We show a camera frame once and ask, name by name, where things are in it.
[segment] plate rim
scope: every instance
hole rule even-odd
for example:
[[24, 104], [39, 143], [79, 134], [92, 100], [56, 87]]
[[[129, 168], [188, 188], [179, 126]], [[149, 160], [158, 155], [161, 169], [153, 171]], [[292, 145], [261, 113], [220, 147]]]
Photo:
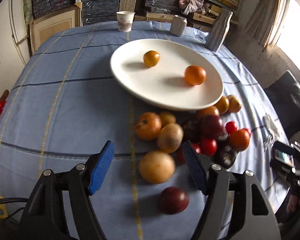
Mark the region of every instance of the plate rim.
[[154, 101], [153, 99], [149, 99], [149, 98], [146, 98], [142, 95], [140, 95], [138, 92], [135, 92], [135, 91], [132, 91], [129, 87], [127, 87], [118, 77], [117, 75], [114, 73], [114, 70], [113, 70], [113, 58], [114, 58], [114, 54], [115, 52], [121, 48], [122, 46], [128, 44], [128, 43], [131, 43], [131, 42], [135, 42], [135, 41], [140, 41], [140, 40], [161, 40], [161, 41], [166, 41], [166, 42], [171, 42], [171, 43], [174, 43], [174, 44], [177, 44], [179, 46], [182, 46], [182, 47], [185, 47], [187, 49], [190, 49], [191, 51], [193, 51], [194, 53], [198, 54], [200, 57], [203, 57], [202, 55], [200, 55], [198, 52], [196, 52], [195, 50], [187, 47], [187, 46], [184, 46], [180, 43], [177, 43], [177, 42], [174, 42], [174, 41], [169, 41], [169, 40], [164, 40], [164, 39], [138, 39], [138, 40], [134, 40], [134, 41], [129, 41], [123, 45], [121, 45], [120, 47], [118, 47], [111, 55], [110, 57], [110, 70], [111, 70], [111, 73], [112, 75], [114, 76], [115, 80], [129, 93], [131, 93], [132, 95], [136, 96], [137, 98], [141, 99], [142, 101], [145, 101], [146, 103], [149, 103], [151, 105], [154, 105], [154, 106], [157, 106], [157, 107], [161, 107], [161, 108], [165, 108], [165, 109], [169, 109], [169, 110], [173, 110], [173, 111], [197, 111], [197, 110], [202, 110], [202, 109], [206, 109], [210, 106], [213, 106], [215, 105], [219, 100], [220, 98], [223, 96], [223, 93], [224, 93], [224, 84], [223, 84], [223, 81], [222, 81], [222, 78], [218, 72], [218, 70], [215, 68], [215, 66], [210, 62], [208, 61], [205, 57], [203, 57], [205, 60], [207, 60], [211, 66], [215, 69], [215, 71], [217, 72], [217, 74], [219, 75], [220, 77], [220, 80], [221, 80], [221, 84], [222, 84], [222, 92], [221, 92], [221, 95], [218, 97], [218, 99], [216, 101], [214, 101], [213, 103], [211, 104], [207, 104], [207, 106], [205, 108], [202, 108], [202, 107], [183, 107], [183, 108], [180, 108], [180, 107], [175, 107], [175, 106], [171, 106], [171, 105], [165, 105], [165, 104], [161, 104], [161, 103], [158, 103], [157, 101]]

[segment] blue tablecloth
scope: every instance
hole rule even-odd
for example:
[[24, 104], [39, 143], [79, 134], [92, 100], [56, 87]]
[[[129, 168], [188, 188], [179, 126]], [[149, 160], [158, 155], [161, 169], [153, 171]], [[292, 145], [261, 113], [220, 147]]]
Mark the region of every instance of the blue tablecloth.
[[[269, 167], [270, 146], [264, 146], [269, 131], [263, 116], [269, 114], [283, 132], [280, 121], [263, 89], [224, 46], [218, 53], [207, 50], [207, 33], [186, 28], [185, 35], [169, 33], [170, 24], [134, 22], [132, 31], [119, 33], [116, 22], [99, 23], [57, 33], [31, 57], [12, 89], [0, 120], [0, 194], [29, 197], [38, 176], [49, 168], [68, 171], [98, 153], [107, 140], [115, 144], [116, 156], [101, 189], [91, 202], [107, 239], [188, 240], [201, 216], [205, 198], [193, 186], [188, 168], [178, 165], [166, 183], [146, 183], [135, 162], [155, 142], [133, 136], [133, 123], [143, 112], [159, 112], [128, 94], [113, 79], [109, 60], [126, 42], [157, 38], [185, 45], [204, 56], [218, 70], [224, 94], [234, 94], [243, 103], [238, 114], [222, 116], [253, 131], [248, 149], [241, 152], [231, 171], [254, 171], [276, 211], [287, 193]], [[175, 113], [177, 122], [189, 113]], [[281, 141], [288, 143], [284, 133]], [[177, 215], [156, 209], [157, 195], [168, 186], [188, 192], [190, 203]], [[69, 198], [64, 193], [71, 234], [77, 237]], [[233, 196], [229, 193], [227, 215], [220, 236], [225, 236]], [[22, 206], [9, 204], [9, 212]]]

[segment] screw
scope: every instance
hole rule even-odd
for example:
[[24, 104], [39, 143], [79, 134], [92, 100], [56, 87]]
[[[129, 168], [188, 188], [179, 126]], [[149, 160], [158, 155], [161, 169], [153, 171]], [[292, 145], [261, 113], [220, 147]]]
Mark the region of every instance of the screw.
[[83, 171], [86, 168], [86, 165], [84, 165], [83, 163], [78, 164], [75, 167], [78, 171]]
[[43, 174], [44, 174], [44, 176], [50, 176], [51, 175], [51, 170], [45, 170], [44, 172], [43, 172]]
[[246, 170], [245, 173], [246, 173], [246, 175], [249, 176], [249, 177], [252, 177], [252, 176], [254, 175], [253, 172], [250, 171], [250, 170]]
[[215, 170], [215, 171], [220, 171], [220, 170], [221, 170], [221, 167], [220, 167], [220, 165], [218, 165], [218, 164], [212, 164], [211, 168], [212, 168], [213, 170]]

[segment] paper cup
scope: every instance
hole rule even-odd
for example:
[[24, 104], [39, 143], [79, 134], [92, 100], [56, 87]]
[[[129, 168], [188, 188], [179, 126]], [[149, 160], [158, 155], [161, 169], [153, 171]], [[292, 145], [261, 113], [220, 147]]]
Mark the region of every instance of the paper cup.
[[119, 32], [129, 32], [132, 28], [134, 12], [121, 11], [117, 12], [118, 30]]

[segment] black chair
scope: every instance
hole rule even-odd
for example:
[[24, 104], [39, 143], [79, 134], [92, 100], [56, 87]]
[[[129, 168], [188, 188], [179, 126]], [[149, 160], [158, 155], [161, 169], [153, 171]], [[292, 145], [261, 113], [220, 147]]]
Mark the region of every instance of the black chair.
[[276, 82], [264, 90], [290, 139], [300, 131], [300, 84], [287, 70]]

